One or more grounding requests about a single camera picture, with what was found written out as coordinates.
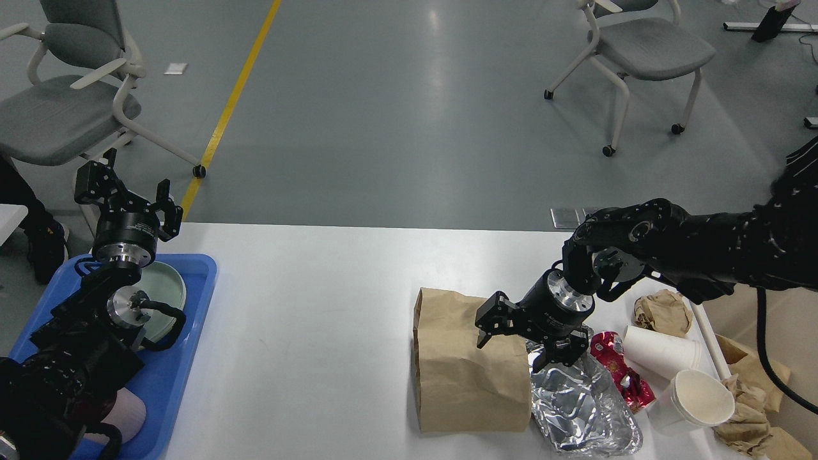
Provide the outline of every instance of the yellow floor line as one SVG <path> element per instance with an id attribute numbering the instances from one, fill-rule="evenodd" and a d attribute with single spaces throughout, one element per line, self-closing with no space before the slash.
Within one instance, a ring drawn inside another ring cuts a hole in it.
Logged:
<path id="1" fill-rule="evenodd" d="M 218 119 L 216 129 L 210 136 L 210 142 L 208 142 L 207 148 L 204 149 L 201 164 L 205 168 L 210 167 L 210 162 L 213 160 L 213 156 L 216 155 L 216 149 L 218 148 L 218 144 L 222 141 L 224 129 L 227 127 L 227 124 L 230 123 L 230 117 L 233 116 L 233 110 L 236 108 L 236 103 L 239 101 L 241 92 L 245 88 L 245 83 L 247 83 L 247 79 L 250 76 L 250 71 L 253 70 L 253 64 L 255 64 L 256 57 L 258 57 L 258 52 L 261 50 L 261 46 L 264 44 L 264 39 L 267 37 L 267 32 L 270 30 L 272 19 L 276 17 L 279 5 L 281 5 L 281 0 L 275 0 L 275 2 L 273 2 L 270 6 L 270 11 L 267 13 L 267 17 L 264 19 L 264 24 L 261 26 L 261 30 L 256 36 L 255 43 L 253 43 L 253 47 L 250 49 L 250 53 L 247 56 L 245 66 L 241 68 L 241 73 L 239 74 L 239 79 L 236 81 L 236 86 L 233 87 L 233 91 L 230 93 L 230 98 L 227 99 L 227 104 L 224 106 L 224 110 L 222 110 L 222 116 Z M 187 216 L 190 213 L 191 206 L 193 206 L 193 200 L 196 198 L 196 193 L 199 192 L 199 185 L 201 185 L 202 180 L 203 179 L 193 178 L 191 180 L 191 184 L 187 186 L 187 192 L 185 192 L 185 196 L 182 198 L 182 208 L 185 210 L 182 220 L 187 220 Z"/>

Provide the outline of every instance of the chair seat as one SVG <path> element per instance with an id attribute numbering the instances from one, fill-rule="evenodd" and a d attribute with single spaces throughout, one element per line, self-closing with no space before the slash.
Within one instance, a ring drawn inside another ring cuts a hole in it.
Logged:
<path id="1" fill-rule="evenodd" d="M 113 113 L 117 88 L 104 82 L 69 88 L 79 78 L 49 79 L 0 101 L 0 154 L 34 165 L 62 165 L 116 132 L 121 127 Z M 132 119 L 140 111 L 128 95 L 125 116 Z"/>
<path id="2" fill-rule="evenodd" d="M 602 27 L 596 51 L 633 77 L 653 81 L 687 75 L 716 54 L 710 43 L 662 18 Z"/>

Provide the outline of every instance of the robotic arm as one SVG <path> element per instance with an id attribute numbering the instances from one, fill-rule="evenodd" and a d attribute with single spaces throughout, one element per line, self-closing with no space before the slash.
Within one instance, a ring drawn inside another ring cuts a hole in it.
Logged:
<path id="1" fill-rule="evenodd" d="M 179 233 L 182 208 L 169 196 L 170 182 L 157 187 L 150 203 L 129 191 L 114 172 L 115 151 L 107 164 L 86 163 L 77 173 L 74 199 L 97 205 L 92 257 L 96 269 L 84 273 L 79 289 L 61 301 L 53 318 L 30 337 L 38 352 L 18 363 L 0 358 L 0 459 L 63 460 L 87 432 L 110 442 L 99 458 L 114 458 L 121 434 L 101 420 L 117 390 L 143 367 L 140 346 L 150 351 L 169 348 L 179 337 L 185 314 L 155 302 L 133 285 L 153 262 L 157 238 Z M 160 226 L 157 212 L 164 213 Z M 171 332 L 154 343 L 145 338 L 152 309 L 176 319 Z"/>
<path id="2" fill-rule="evenodd" d="M 594 310 L 593 295 L 615 300 L 643 277 L 697 304 L 732 294 L 736 283 L 818 288 L 818 238 L 810 226 L 818 181 L 814 159 L 798 153 L 773 184 L 773 197 L 747 213 L 690 215 L 656 199 L 588 216 L 564 243 L 563 259 L 520 302 L 498 291 L 478 309 L 478 348 L 497 334 L 520 335 L 545 346 L 535 371 L 573 364 L 588 346 L 582 322 Z"/>

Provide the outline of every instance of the silver foil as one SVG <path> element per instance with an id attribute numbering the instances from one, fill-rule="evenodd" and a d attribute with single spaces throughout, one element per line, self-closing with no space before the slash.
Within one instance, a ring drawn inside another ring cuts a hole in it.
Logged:
<path id="1" fill-rule="evenodd" d="M 527 343 L 528 365 L 542 345 Z M 642 432 L 614 380 L 588 353 L 573 366 L 549 364 L 531 375 L 531 412 L 558 452 L 571 457 L 618 456 L 642 447 Z"/>

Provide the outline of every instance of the red snack wrapper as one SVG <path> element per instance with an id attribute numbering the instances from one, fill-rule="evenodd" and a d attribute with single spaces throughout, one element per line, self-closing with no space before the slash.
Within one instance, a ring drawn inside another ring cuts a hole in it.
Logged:
<path id="1" fill-rule="evenodd" d="M 625 364 L 622 350 L 622 337 L 616 332 L 600 332 L 591 338 L 591 356 L 596 358 L 613 377 L 613 383 L 631 412 L 637 413 L 644 406 L 656 399 L 648 382 Z"/>

